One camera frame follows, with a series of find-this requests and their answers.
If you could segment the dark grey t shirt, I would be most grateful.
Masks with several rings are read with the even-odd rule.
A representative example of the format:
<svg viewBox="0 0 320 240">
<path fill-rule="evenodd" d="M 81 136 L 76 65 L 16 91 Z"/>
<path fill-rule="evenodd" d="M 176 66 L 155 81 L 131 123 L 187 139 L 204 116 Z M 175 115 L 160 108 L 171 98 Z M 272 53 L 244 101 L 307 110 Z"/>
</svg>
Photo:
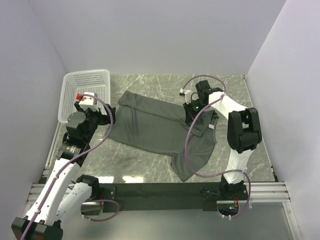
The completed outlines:
<svg viewBox="0 0 320 240">
<path fill-rule="evenodd" d="M 188 157 L 185 141 L 190 126 L 184 107 L 125 91 L 118 100 L 109 138 L 147 152 L 171 157 L 171 168 L 185 182 L 206 165 L 216 145 L 218 114 L 204 112 L 191 129 Z"/>
</svg>

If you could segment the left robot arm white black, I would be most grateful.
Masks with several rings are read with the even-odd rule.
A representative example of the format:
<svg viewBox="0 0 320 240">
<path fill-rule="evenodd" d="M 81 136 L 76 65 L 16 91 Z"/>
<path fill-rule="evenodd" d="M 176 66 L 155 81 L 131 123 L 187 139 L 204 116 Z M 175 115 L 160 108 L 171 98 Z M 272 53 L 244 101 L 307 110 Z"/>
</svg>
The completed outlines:
<svg viewBox="0 0 320 240">
<path fill-rule="evenodd" d="M 88 153 L 94 150 L 90 141 L 98 126 L 116 122 L 116 108 L 104 104 L 105 114 L 96 100 L 75 102 L 76 111 L 66 120 L 66 132 L 59 147 L 51 175 L 23 218 L 13 220 L 11 229 L 18 240 L 60 240 L 69 218 L 85 201 L 101 201 L 98 178 L 81 175 L 69 194 L 66 190 L 79 172 Z"/>
</svg>

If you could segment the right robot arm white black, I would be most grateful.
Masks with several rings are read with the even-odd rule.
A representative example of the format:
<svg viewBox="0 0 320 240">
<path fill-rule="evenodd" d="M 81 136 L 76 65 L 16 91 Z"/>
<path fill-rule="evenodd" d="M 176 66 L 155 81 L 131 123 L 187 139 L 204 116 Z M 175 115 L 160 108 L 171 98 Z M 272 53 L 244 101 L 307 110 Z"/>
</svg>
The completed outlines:
<svg viewBox="0 0 320 240">
<path fill-rule="evenodd" d="M 227 142 L 231 150 L 227 168 L 220 174 L 219 195 L 230 200 L 234 196 L 247 194 L 249 189 L 244 184 L 245 170 L 250 156 L 262 141 L 258 110 L 237 103 L 227 96 L 225 88 L 212 88 L 207 80 L 198 82 L 195 88 L 196 99 L 193 99 L 191 90 L 181 88 L 179 93 L 185 97 L 185 122 L 191 128 L 209 108 L 227 119 Z"/>
</svg>

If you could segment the black base crossbar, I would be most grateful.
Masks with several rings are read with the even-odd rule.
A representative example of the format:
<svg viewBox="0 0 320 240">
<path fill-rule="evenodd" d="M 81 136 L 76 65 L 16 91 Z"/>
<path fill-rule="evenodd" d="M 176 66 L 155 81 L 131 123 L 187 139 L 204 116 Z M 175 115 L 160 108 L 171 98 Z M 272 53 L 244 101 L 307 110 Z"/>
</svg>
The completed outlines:
<svg viewBox="0 0 320 240">
<path fill-rule="evenodd" d="M 235 187 L 220 182 L 101 183 L 106 200 L 119 203 L 121 211 L 203 210 L 216 212 L 219 201 L 246 201 L 244 183 Z"/>
</svg>

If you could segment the aluminium frame rail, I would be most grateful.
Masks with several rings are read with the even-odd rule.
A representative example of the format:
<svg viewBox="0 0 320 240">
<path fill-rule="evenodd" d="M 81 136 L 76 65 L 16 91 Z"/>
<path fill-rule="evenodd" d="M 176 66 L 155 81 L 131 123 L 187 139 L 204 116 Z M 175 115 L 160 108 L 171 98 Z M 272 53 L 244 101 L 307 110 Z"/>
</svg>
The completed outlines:
<svg viewBox="0 0 320 240">
<path fill-rule="evenodd" d="M 43 184 L 31 185 L 22 220 L 30 220 L 32 223 L 40 223 L 43 220 L 46 225 L 51 226 L 66 212 L 59 207 L 72 178 L 80 170 L 76 163 L 57 158 L 58 148 L 66 132 L 66 125 L 58 123 L 42 174 L 46 179 Z"/>
</svg>

